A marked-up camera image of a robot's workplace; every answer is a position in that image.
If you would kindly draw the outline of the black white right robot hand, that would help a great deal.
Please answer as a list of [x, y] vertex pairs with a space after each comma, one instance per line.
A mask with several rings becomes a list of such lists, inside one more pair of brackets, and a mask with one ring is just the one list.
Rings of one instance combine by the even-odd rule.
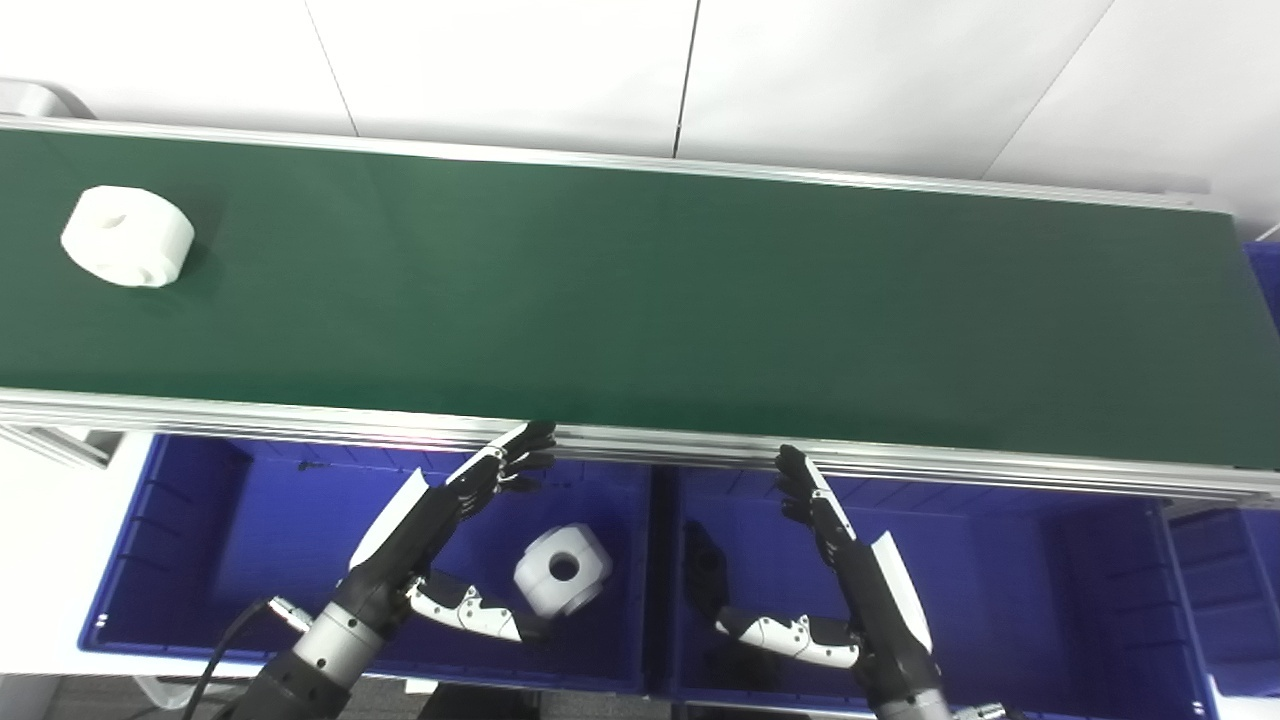
[[812, 532], [849, 619], [787, 619], [721, 605], [712, 616], [716, 629], [765, 652], [850, 671], [878, 719], [947, 719], [931, 629], [892, 534], [864, 541], [800, 448], [781, 445], [774, 466], [785, 496], [782, 514]]

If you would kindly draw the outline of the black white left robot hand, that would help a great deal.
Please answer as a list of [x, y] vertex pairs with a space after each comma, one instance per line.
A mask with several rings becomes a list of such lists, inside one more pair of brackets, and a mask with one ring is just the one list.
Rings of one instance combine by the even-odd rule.
[[553, 421], [530, 421], [485, 445], [439, 486], [424, 484], [397, 519], [385, 506], [378, 520], [388, 528], [381, 543], [355, 560], [333, 600], [348, 624], [389, 641], [408, 615], [462, 632], [515, 643], [540, 643], [550, 624], [530, 612], [499, 606], [477, 587], [433, 562], [460, 524], [484, 510], [499, 493], [539, 487], [524, 470], [554, 464]]

